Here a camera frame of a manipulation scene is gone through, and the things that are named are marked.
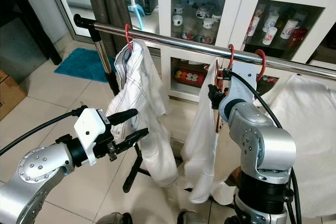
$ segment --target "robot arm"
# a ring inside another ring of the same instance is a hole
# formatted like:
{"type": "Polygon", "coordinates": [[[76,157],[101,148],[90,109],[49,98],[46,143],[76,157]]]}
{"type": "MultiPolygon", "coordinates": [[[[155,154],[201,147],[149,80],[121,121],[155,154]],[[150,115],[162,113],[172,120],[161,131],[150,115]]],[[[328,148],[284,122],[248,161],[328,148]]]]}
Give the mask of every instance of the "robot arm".
{"type": "Polygon", "coordinates": [[[137,115],[136,109],[116,113],[108,118],[101,110],[84,109],[75,123],[76,138],[67,134],[56,144],[28,152],[19,162],[14,176],[0,189],[0,223],[30,224],[42,208],[49,192],[63,179],[85,163],[94,165],[96,158],[117,154],[134,146],[148,134],[142,129],[115,144],[110,132],[112,125],[137,115]]]}
{"type": "MultiPolygon", "coordinates": [[[[236,62],[233,72],[256,88],[254,66],[236,62]]],[[[284,129],[275,127],[273,121],[253,105],[253,93],[236,77],[230,77],[228,95],[222,99],[218,89],[209,88],[213,107],[219,104],[218,110],[228,122],[230,137],[241,149],[241,186],[234,201],[236,218],[240,223],[285,223],[287,212],[283,203],[293,198],[287,188],[296,159],[292,137],[284,129]]],[[[235,221],[228,219],[225,223],[235,221]]]]}

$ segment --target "clothes rack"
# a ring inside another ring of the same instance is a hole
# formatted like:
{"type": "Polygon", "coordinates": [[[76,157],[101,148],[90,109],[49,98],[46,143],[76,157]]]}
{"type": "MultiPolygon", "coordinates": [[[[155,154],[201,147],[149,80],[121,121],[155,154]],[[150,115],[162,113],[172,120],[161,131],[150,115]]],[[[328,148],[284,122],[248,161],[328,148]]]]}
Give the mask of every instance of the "clothes rack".
{"type": "MultiPolygon", "coordinates": [[[[89,30],[91,39],[93,40],[96,46],[100,60],[103,64],[105,75],[109,82],[110,88],[112,89],[113,94],[117,95],[120,91],[118,82],[117,82],[117,77],[116,77],[116,74],[112,71],[112,68],[108,60],[108,56],[106,54],[106,51],[102,43],[99,32],[102,31],[102,32],[109,33],[109,34],[125,36],[124,28],[115,27],[115,26],[111,26],[108,24],[103,24],[93,19],[82,18],[79,14],[76,14],[74,16],[74,21],[75,21],[76,26],[86,28],[89,30]]],[[[192,52],[200,52],[203,54],[213,55],[213,56],[227,58],[227,59],[231,57],[231,50],[228,48],[201,44],[201,43],[197,43],[197,42],[190,41],[190,40],[177,39],[177,38],[147,33],[144,31],[139,31],[139,30],[134,30],[134,29],[129,29],[128,34],[132,38],[143,39],[145,41],[153,42],[153,43],[160,44],[160,45],[185,49],[185,50],[192,51],[192,52]]],[[[238,61],[244,61],[248,63],[257,64],[257,65],[262,64],[262,59],[257,54],[252,54],[252,53],[244,52],[244,51],[235,50],[234,59],[238,61]]],[[[331,79],[331,80],[336,81],[336,71],[335,70],[315,67],[315,66],[311,66],[308,64],[304,64],[304,63],[278,59],[278,58],[270,57],[270,56],[267,56],[266,61],[267,61],[267,67],[269,68],[290,71],[290,72],[298,73],[298,74],[306,74],[309,76],[314,76],[314,77],[319,77],[319,78],[324,78],[324,79],[331,79]]],[[[123,191],[125,193],[128,193],[129,190],[131,189],[131,186],[138,172],[150,176],[148,171],[140,168],[140,165],[142,163],[142,156],[141,156],[141,150],[138,144],[136,144],[134,148],[137,153],[137,158],[134,162],[134,165],[127,179],[124,182],[123,191]]]]}

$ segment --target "black cable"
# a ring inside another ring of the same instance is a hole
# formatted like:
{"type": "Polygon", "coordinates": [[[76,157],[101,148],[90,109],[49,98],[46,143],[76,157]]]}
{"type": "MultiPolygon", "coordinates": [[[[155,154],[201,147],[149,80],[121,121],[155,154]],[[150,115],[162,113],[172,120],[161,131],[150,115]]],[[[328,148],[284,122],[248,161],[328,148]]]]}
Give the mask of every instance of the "black cable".
{"type": "Polygon", "coordinates": [[[71,116],[71,115],[73,115],[73,116],[79,116],[82,113],[82,111],[84,109],[86,109],[86,108],[87,108],[87,106],[83,105],[83,106],[81,106],[78,109],[75,109],[75,110],[72,110],[72,111],[70,111],[68,113],[65,113],[63,115],[60,115],[60,116],[58,116],[58,117],[56,117],[56,118],[54,118],[54,119],[52,119],[52,120],[50,120],[50,121],[48,121],[46,123],[41,124],[40,126],[37,126],[36,128],[32,129],[31,131],[28,131],[27,133],[23,134],[22,136],[20,136],[19,138],[17,138],[16,140],[14,140],[11,143],[9,143],[7,146],[5,146],[4,148],[2,148],[0,150],[0,156],[2,156],[5,152],[9,151],[11,148],[13,148],[15,145],[17,145],[18,143],[20,143],[22,140],[24,140],[27,137],[33,135],[35,132],[38,132],[39,130],[42,130],[43,128],[45,128],[45,127],[47,127],[47,126],[49,126],[49,125],[51,125],[53,123],[56,123],[56,122],[58,122],[58,121],[60,121],[60,120],[62,120],[64,118],[67,118],[68,116],[71,116]]]}
{"type": "MultiPolygon", "coordinates": [[[[255,95],[255,97],[259,100],[261,105],[265,108],[267,113],[273,119],[276,126],[280,129],[282,129],[282,126],[281,126],[280,122],[278,121],[277,117],[274,115],[273,111],[270,109],[270,107],[267,105],[267,103],[261,98],[261,96],[258,94],[258,92],[240,75],[238,75],[238,74],[236,74],[236,73],[234,73],[230,70],[226,70],[226,72],[228,73],[228,75],[236,77],[239,81],[241,81],[255,95]]],[[[300,198],[299,198],[299,188],[298,188],[298,182],[296,180],[296,176],[295,176],[293,167],[292,167],[292,170],[291,170],[291,173],[290,173],[290,178],[293,182],[296,221],[297,221],[297,224],[302,224],[300,198]]],[[[291,206],[290,202],[287,203],[287,208],[288,208],[288,214],[289,214],[291,223],[296,224],[293,209],[292,209],[292,206],[291,206]]]]}

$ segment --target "blue mat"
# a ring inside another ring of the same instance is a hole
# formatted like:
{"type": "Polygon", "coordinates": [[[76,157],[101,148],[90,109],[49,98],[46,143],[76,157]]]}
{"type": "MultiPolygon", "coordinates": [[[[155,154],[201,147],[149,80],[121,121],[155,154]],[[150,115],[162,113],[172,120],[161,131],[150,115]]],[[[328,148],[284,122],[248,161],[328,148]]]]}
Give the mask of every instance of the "blue mat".
{"type": "MultiPolygon", "coordinates": [[[[116,72],[114,68],[114,58],[109,57],[109,61],[113,71],[116,72]]],[[[54,72],[94,81],[107,82],[103,65],[95,50],[84,48],[75,49],[54,72]]]]}

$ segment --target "curtain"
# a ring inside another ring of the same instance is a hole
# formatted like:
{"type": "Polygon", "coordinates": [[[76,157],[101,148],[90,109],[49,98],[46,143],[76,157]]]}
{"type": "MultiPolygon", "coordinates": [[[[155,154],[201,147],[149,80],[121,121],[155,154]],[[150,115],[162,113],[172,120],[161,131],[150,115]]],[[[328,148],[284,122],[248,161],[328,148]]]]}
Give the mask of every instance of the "curtain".
{"type": "MultiPolygon", "coordinates": [[[[124,27],[131,23],[126,0],[90,0],[96,20],[102,23],[124,27]]],[[[101,39],[109,57],[116,54],[126,45],[126,39],[118,35],[100,33],[101,39]]]]}

